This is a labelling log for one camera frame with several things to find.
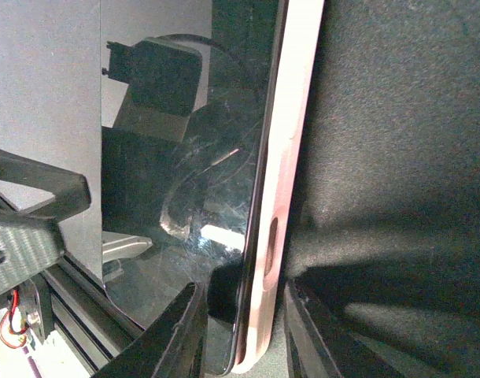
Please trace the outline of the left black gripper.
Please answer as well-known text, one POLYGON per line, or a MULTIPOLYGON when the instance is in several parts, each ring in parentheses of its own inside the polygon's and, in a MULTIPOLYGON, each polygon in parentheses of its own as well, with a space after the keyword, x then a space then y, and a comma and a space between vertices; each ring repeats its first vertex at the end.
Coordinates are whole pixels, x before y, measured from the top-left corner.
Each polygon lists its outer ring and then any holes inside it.
MULTIPOLYGON (((90 208, 85 176, 0 149, 0 206, 63 221, 90 208)), ((65 242, 55 220, 0 218, 0 295, 55 264, 65 242)))

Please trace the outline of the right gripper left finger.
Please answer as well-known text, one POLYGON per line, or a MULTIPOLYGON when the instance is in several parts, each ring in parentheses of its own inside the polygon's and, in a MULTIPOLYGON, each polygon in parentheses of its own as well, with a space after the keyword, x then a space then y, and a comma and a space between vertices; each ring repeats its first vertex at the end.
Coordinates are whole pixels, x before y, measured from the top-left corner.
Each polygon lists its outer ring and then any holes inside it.
POLYGON ((206 289, 187 284, 165 311, 96 377, 203 377, 206 289))

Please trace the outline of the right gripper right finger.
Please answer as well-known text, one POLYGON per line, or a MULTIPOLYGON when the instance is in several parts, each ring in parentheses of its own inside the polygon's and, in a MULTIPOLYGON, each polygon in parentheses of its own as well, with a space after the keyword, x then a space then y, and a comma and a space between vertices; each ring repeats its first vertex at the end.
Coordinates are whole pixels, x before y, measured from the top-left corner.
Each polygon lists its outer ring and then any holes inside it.
POLYGON ((393 376, 393 367, 344 330, 310 289, 289 280, 283 297, 290 377, 393 376))

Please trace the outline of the black phone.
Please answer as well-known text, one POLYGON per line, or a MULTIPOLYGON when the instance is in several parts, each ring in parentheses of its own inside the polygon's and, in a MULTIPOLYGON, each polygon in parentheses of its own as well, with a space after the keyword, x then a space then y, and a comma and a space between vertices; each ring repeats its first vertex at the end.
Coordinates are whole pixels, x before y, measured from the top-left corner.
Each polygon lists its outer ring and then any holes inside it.
POLYGON ((208 299, 205 371, 234 367, 248 317, 281 1, 104 1, 105 292, 148 328, 189 283, 208 299))

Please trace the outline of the pink phone case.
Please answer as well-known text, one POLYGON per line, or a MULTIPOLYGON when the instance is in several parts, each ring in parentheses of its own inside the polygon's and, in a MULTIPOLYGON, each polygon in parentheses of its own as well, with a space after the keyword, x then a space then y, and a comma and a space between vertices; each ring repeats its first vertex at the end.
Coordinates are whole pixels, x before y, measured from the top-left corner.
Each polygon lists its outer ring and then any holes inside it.
POLYGON ((322 1, 284 1, 282 4, 279 17, 281 38, 274 48, 275 76, 267 109, 268 144, 249 318, 244 335, 238 339, 234 364, 230 369, 236 374, 248 372, 264 355, 271 339, 323 6, 322 1))

